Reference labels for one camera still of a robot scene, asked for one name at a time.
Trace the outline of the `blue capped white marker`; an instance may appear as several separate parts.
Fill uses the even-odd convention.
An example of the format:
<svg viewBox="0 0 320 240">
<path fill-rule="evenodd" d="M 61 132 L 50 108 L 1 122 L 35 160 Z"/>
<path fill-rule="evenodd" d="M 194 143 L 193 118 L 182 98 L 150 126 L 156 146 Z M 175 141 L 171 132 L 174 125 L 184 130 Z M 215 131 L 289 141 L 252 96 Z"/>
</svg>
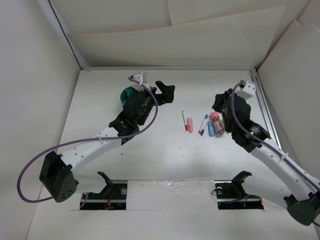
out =
<svg viewBox="0 0 320 240">
<path fill-rule="evenodd" d="M 204 130 L 205 124 L 207 123 L 207 120 L 208 120 L 208 114 L 206 114 L 206 115 L 204 116 L 204 118 L 203 118 L 203 121 L 202 121 L 202 123 L 201 123 L 201 125 L 200 125 L 200 128 L 199 128 L 199 130 L 198 130 L 198 133 L 199 133 L 199 134 L 201 134 L 202 131 Z"/>
</svg>

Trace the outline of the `purple capped white marker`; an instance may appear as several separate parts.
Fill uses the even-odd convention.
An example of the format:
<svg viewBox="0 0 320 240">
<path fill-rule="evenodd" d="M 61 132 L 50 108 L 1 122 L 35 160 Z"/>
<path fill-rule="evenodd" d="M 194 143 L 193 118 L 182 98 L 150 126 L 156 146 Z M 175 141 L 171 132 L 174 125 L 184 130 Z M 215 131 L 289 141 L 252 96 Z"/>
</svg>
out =
<svg viewBox="0 0 320 240">
<path fill-rule="evenodd" d="M 204 122 L 204 124 L 203 124 L 203 126 L 202 126 L 202 128 L 201 128 L 201 130 L 200 130 L 200 135 L 201 135 L 201 136 L 204 135 L 204 132 L 205 132 L 206 127 L 207 127 L 207 124 L 208 124 L 208 121 L 209 121 L 209 118 L 206 118 L 206 119 L 205 119 L 205 122 Z"/>
</svg>

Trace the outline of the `pink translucent eraser case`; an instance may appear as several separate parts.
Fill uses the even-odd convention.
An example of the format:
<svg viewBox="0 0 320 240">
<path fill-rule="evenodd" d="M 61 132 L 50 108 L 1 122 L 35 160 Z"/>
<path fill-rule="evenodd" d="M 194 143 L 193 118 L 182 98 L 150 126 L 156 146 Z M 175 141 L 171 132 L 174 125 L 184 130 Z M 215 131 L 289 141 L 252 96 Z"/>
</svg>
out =
<svg viewBox="0 0 320 240">
<path fill-rule="evenodd" d="M 192 133 L 194 131 L 194 126 L 193 126 L 193 119 L 191 117 L 188 117 L 186 120 L 187 123 L 187 130 L 189 133 Z"/>
</svg>

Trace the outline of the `red capped white pen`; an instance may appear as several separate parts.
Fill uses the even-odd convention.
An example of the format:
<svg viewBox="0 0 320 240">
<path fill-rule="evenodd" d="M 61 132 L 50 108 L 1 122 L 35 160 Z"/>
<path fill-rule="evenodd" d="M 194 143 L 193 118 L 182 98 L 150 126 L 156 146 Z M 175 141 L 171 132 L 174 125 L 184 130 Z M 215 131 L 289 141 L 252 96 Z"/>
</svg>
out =
<svg viewBox="0 0 320 240">
<path fill-rule="evenodd" d="M 187 124 L 187 121 L 186 121 L 186 118 L 185 118 L 184 110 L 181 111 L 181 115 L 182 115 L 185 131 L 188 131 L 188 124 Z"/>
</svg>

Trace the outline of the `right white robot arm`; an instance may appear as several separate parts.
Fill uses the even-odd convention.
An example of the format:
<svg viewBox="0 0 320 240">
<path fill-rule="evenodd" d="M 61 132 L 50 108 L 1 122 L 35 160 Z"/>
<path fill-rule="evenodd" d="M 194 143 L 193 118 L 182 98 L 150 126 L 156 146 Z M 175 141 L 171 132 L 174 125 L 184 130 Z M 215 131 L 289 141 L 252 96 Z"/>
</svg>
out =
<svg viewBox="0 0 320 240">
<path fill-rule="evenodd" d="M 231 180 L 232 193 L 240 199 L 248 195 L 262 197 L 286 209 L 298 223 L 313 224 L 320 214 L 320 181 L 297 165 L 267 130 L 250 119 L 251 106 L 232 89 L 217 94 L 212 109 L 222 115 L 232 140 L 265 164 L 284 184 L 276 185 L 243 170 Z"/>
</svg>

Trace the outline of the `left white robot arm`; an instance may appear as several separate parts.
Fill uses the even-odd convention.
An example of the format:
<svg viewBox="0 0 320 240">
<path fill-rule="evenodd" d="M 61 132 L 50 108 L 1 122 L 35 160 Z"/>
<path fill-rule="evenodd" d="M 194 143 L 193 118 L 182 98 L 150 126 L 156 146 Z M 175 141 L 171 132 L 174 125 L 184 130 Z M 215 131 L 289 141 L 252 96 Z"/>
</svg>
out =
<svg viewBox="0 0 320 240">
<path fill-rule="evenodd" d="M 145 124 L 152 109 L 174 101 L 174 85 L 156 81 L 156 87 L 149 87 L 136 75 L 129 80 L 133 93 L 127 96 L 122 111 L 104 130 L 96 137 L 78 140 L 78 146 L 73 149 L 60 154 L 51 150 L 45 155 L 39 179 L 57 203 L 77 192 L 107 198 L 112 191 L 110 178 L 102 171 L 85 175 L 82 170 L 106 152 L 142 133 L 139 127 Z"/>
</svg>

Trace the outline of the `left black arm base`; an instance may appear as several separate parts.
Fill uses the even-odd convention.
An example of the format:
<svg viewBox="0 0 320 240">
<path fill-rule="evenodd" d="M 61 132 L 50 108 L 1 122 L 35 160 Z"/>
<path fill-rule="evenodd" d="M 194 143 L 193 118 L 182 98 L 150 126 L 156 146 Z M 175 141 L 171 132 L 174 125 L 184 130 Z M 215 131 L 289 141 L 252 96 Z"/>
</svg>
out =
<svg viewBox="0 0 320 240">
<path fill-rule="evenodd" d="M 80 210 L 122 211 L 127 208 L 128 180 L 111 180 L 104 172 L 97 173 L 104 180 L 98 193 L 83 193 Z"/>
</svg>

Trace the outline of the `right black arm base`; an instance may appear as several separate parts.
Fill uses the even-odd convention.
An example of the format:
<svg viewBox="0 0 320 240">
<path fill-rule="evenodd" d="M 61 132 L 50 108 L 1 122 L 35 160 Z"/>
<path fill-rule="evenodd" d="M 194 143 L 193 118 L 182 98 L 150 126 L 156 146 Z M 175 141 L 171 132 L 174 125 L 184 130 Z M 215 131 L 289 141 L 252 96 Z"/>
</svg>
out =
<svg viewBox="0 0 320 240">
<path fill-rule="evenodd" d="M 247 194 L 242 187 L 252 174 L 241 171 L 231 180 L 215 180 L 211 192 L 216 197 L 219 210 L 264 210 L 263 201 L 256 195 Z"/>
</svg>

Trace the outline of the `blue translucent eraser case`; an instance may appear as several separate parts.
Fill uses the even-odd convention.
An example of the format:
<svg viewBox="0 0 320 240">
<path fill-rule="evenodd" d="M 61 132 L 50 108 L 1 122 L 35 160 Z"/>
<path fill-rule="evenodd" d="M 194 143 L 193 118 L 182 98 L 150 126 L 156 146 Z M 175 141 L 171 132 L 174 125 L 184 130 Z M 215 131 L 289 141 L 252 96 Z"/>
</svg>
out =
<svg viewBox="0 0 320 240">
<path fill-rule="evenodd" d="M 210 120 L 207 123 L 207 128 L 208 128 L 208 135 L 210 137 L 214 137 L 215 136 L 214 125 Z"/>
</svg>

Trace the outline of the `pink capped pencil tube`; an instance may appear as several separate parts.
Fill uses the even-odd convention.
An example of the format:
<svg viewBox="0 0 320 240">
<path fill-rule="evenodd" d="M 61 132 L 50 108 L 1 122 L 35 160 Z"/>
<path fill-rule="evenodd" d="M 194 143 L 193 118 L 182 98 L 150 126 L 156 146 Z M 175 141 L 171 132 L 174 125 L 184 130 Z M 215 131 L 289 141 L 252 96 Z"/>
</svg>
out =
<svg viewBox="0 0 320 240">
<path fill-rule="evenodd" d="M 210 120 L 213 125 L 214 134 L 216 136 L 221 136 L 225 133 L 224 125 L 220 120 L 220 115 L 218 112 L 214 111 L 210 114 Z"/>
</svg>

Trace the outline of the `teal round organizer container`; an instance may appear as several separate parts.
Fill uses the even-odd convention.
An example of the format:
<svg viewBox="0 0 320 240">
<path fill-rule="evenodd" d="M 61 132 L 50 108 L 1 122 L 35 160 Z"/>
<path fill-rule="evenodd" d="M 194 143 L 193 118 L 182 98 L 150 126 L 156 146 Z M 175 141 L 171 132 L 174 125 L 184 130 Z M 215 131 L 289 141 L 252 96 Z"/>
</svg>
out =
<svg viewBox="0 0 320 240">
<path fill-rule="evenodd" d="M 135 90 L 131 86 L 125 88 L 120 94 L 120 101 L 122 106 L 124 106 L 128 102 L 129 98 L 134 94 Z"/>
</svg>

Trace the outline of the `aluminium rail right side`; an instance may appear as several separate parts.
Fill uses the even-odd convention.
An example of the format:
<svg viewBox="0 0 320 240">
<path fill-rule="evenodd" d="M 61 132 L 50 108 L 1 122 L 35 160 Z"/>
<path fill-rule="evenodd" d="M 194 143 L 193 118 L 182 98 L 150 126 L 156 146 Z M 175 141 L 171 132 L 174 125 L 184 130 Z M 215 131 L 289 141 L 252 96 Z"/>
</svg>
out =
<svg viewBox="0 0 320 240">
<path fill-rule="evenodd" d="M 255 68 L 250 70 L 249 76 L 251 78 L 251 81 L 255 84 L 255 88 L 256 88 L 255 93 L 256 93 L 258 104 L 262 113 L 265 129 L 269 132 L 270 136 L 275 140 L 278 148 L 281 149 L 282 146 L 275 128 L 275 124 L 274 124 L 257 70 Z"/>
</svg>

